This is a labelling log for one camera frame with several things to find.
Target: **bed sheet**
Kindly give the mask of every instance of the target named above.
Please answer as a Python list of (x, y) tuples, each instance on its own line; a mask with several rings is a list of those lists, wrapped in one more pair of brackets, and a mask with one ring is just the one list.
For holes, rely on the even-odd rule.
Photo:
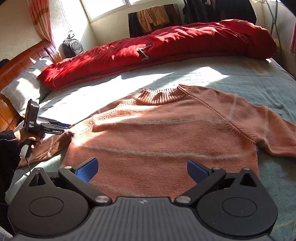
[[(268, 106), (284, 119), (296, 123), (296, 81), (293, 77), (272, 59), (255, 60), (243, 56), (189, 59), (82, 83), (51, 92), (40, 104), (39, 115), (74, 124), (112, 101), (143, 88), (172, 88), (179, 83), (235, 93), (254, 105)], [(48, 161), (31, 168), (57, 171), (65, 153), (66, 149), (61, 150)], [(279, 210), (272, 237), (290, 241), (296, 236), (296, 159), (271, 157), (258, 150), (258, 163), (260, 179)], [(8, 202), (28, 174), (28, 168), (15, 172), (6, 195)]]

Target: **person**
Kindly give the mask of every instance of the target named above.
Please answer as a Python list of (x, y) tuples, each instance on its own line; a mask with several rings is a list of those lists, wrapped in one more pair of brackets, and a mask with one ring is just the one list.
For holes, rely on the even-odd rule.
[(16, 132), (0, 132), (0, 203), (5, 203), (5, 192), (9, 189), (14, 172), (20, 163), (21, 144), (30, 139), (36, 141), (32, 151), (36, 150), (41, 140), (38, 136), (22, 128)]

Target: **human hand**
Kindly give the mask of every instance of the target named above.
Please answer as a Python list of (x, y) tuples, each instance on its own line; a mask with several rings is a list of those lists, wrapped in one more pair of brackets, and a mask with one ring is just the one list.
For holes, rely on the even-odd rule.
[(34, 151), (38, 147), (38, 145), (42, 143), (42, 139), (45, 137), (45, 134), (44, 134), (43, 137), (40, 139), (39, 136), (26, 131), (25, 128), (21, 128), (20, 130), (16, 131), (14, 134), (20, 143), (23, 143), (26, 139), (35, 141), (34, 145), (31, 146), (32, 151)]

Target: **red blanket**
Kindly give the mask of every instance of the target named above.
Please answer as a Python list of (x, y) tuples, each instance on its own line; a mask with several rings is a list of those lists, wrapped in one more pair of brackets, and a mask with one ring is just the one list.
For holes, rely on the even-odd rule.
[[(142, 61), (139, 48), (149, 60)], [(204, 56), (245, 55), (271, 58), (277, 50), (267, 29), (242, 20), (192, 23), (159, 29), (152, 34), (94, 47), (46, 67), (38, 76), (56, 91), (81, 82), (147, 66)]]

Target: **gray ribbed panel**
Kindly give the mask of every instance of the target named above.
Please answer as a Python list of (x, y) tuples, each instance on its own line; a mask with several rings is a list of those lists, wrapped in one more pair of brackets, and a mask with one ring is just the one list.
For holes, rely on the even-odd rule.
[[(33, 241), (18, 235), (13, 241)], [(96, 207), (72, 233), (52, 241), (226, 241), (208, 231), (191, 209), (177, 207), (168, 198), (119, 197), (111, 206)], [(256, 241), (271, 241), (268, 236)]]

